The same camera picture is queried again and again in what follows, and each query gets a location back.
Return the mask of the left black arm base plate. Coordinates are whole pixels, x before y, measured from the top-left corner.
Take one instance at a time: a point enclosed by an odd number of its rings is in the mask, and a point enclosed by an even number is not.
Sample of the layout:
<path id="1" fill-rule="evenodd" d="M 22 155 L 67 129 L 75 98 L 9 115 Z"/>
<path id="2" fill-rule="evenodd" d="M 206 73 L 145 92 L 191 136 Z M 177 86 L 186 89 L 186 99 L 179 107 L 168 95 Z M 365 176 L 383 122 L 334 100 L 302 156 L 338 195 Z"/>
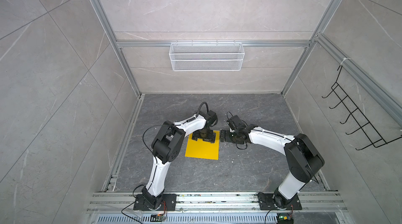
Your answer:
<path id="1" fill-rule="evenodd" d="M 177 194 L 164 194 L 154 197 L 147 194 L 139 194 L 134 202 L 133 210 L 174 211 L 177 204 Z"/>

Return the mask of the yellow square paper sheet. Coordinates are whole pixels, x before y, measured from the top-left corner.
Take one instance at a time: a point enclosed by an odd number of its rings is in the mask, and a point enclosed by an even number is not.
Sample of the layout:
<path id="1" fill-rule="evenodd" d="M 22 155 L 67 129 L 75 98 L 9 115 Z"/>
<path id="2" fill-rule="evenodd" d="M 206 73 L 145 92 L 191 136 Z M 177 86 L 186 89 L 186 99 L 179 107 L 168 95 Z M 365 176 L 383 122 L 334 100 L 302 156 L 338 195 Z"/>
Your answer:
<path id="1" fill-rule="evenodd" d="M 188 158 L 218 160 L 219 159 L 219 131 L 214 131 L 215 142 L 206 142 L 202 139 L 193 140 L 193 134 L 188 136 L 185 156 Z"/>

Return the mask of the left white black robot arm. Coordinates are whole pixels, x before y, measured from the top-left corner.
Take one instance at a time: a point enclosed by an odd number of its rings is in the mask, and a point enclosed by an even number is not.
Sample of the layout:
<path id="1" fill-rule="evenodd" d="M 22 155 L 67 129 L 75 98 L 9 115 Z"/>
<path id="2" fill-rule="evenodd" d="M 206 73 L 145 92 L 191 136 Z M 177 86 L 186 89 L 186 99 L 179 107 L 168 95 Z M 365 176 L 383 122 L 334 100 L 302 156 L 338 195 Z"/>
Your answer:
<path id="1" fill-rule="evenodd" d="M 196 112 L 191 117 L 178 121 L 165 121 L 151 144 L 153 166 L 150 179 L 142 189 L 145 204 L 148 208 L 156 210 L 162 204 L 164 183 L 170 164 L 180 153 L 184 138 L 199 131 L 200 135 L 213 133 L 210 129 L 218 121 L 216 113 L 212 110 Z"/>

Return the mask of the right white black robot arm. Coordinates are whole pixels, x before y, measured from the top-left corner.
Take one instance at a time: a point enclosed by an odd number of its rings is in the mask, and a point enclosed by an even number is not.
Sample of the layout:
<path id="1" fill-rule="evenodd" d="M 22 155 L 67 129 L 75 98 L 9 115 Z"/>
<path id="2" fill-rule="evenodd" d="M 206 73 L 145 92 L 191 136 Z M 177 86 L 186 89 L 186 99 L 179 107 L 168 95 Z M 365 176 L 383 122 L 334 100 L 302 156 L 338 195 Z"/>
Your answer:
<path id="1" fill-rule="evenodd" d="M 221 142 L 230 142 L 238 146 L 263 146 L 269 149 L 267 153 L 277 152 L 283 156 L 288 174 L 268 200 L 276 209 L 285 210 L 294 205 L 299 191 L 316 178 L 325 164 L 324 158 L 310 138 L 302 133 L 296 136 L 284 135 L 255 124 L 231 125 L 229 130 L 221 130 L 220 133 Z"/>

